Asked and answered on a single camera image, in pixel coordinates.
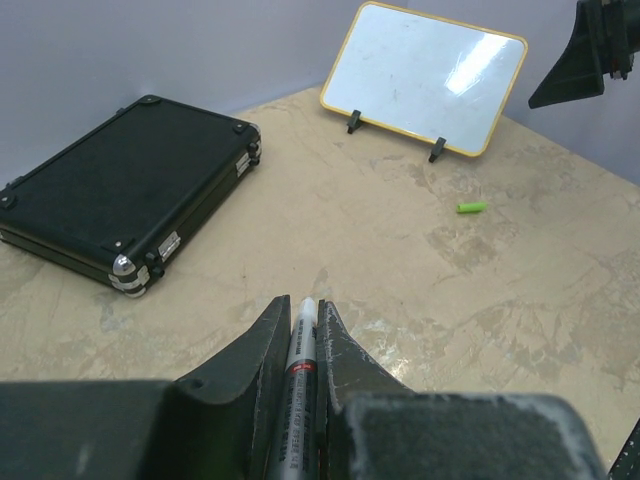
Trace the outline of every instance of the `green marker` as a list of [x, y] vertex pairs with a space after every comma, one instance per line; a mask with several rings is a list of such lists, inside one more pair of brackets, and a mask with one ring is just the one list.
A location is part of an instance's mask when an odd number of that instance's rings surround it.
[[458, 204], [458, 213], [480, 213], [484, 212], [487, 208], [487, 204], [484, 202], [477, 203], [459, 203]]

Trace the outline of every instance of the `table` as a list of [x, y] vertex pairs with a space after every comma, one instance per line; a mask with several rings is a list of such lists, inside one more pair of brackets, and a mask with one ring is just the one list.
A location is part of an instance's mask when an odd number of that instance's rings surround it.
[[176, 378], [312, 295], [413, 389], [564, 397], [611, 463], [640, 415], [639, 189], [506, 118], [431, 165], [318, 96], [241, 115], [262, 164], [138, 300], [2, 245], [0, 378]]

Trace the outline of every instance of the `whiteboard surface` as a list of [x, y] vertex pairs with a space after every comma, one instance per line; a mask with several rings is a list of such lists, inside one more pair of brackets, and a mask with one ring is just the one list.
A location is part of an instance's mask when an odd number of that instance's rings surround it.
[[465, 155], [480, 155], [526, 55], [504, 34], [367, 3], [325, 84], [322, 104]]

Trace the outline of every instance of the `hard case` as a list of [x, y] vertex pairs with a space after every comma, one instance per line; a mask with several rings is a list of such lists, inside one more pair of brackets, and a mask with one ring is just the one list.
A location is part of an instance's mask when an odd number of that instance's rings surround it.
[[138, 297], [260, 155], [256, 125], [145, 95], [7, 185], [0, 237]]

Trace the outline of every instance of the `gray wall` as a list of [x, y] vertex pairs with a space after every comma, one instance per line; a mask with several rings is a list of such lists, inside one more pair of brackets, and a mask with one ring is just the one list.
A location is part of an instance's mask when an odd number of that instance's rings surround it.
[[525, 37], [529, 55], [506, 114], [640, 184], [640, 68], [626, 82], [607, 78], [602, 97], [533, 111], [527, 106], [568, 43], [576, 0], [409, 0], [409, 7]]
[[230, 112], [322, 82], [361, 3], [0, 0], [0, 185], [145, 93]]

